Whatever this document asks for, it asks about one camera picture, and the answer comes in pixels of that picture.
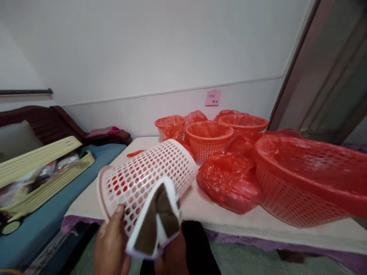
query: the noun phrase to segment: black pants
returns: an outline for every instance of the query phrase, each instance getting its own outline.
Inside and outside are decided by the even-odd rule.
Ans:
[[[186,242],[186,264],[190,275],[221,274],[201,224],[193,221],[183,222],[182,234]],[[154,262],[143,261],[140,275],[154,275]]]

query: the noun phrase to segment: floor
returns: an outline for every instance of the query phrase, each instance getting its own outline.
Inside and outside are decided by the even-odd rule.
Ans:
[[[93,250],[96,235],[93,236],[72,275],[93,274]],[[277,252],[265,252],[256,247],[242,244],[214,244],[211,250],[222,275],[272,274],[272,275],[352,275],[346,267],[327,258],[310,257],[303,264],[283,262]],[[140,259],[133,259],[129,275],[138,275]]]

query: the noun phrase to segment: red plastic basket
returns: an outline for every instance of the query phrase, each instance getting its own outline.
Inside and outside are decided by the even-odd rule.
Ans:
[[[225,151],[233,133],[232,127],[218,121],[208,120],[188,125],[185,136],[190,140],[196,163],[203,165],[211,154]]]
[[[179,134],[178,138],[176,140],[182,140],[182,135],[184,132],[184,126],[185,126],[185,118],[183,116],[179,115],[173,115],[173,116],[166,116],[163,118],[159,118],[154,122],[154,125],[158,128],[159,136],[161,141],[164,141],[164,133],[166,131],[166,128],[168,126],[174,125],[176,123],[182,124],[182,133]]]
[[[254,146],[261,206],[307,228],[353,215],[367,218],[367,155],[329,143],[265,135]]]
[[[228,142],[226,149],[236,137],[246,132],[261,132],[265,130],[269,124],[266,119],[252,116],[247,113],[242,115],[224,115],[219,121],[228,124],[234,130],[232,139]]]

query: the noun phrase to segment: yellow plastic box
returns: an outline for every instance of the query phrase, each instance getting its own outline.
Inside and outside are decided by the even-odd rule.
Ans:
[[[38,167],[49,164],[80,146],[82,146],[81,142],[74,136],[70,136],[0,163],[0,188],[7,186]],[[16,203],[6,207],[0,207],[0,212],[9,216],[9,220],[7,222],[10,223],[14,220],[18,220],[19,218],[36,211],[40,206],[51,199],[73,179],[91,166],[95,159],[91,152],[87,152],[88,153],[81,159],[80,163],[62,171],[44,185],[38,187],[36,190],[18,200]]]

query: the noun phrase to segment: blue bedsheet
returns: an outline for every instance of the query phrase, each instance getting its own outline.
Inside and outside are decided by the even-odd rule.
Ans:
[[[121,144],[88,146],[96,162],[37,211],[26,217],[18,230],[0,237],[0,269],[23,270],[60,229],[63,216],[72,202],[93,182],[100,169],[109,165],[125,148],[126,145]]]

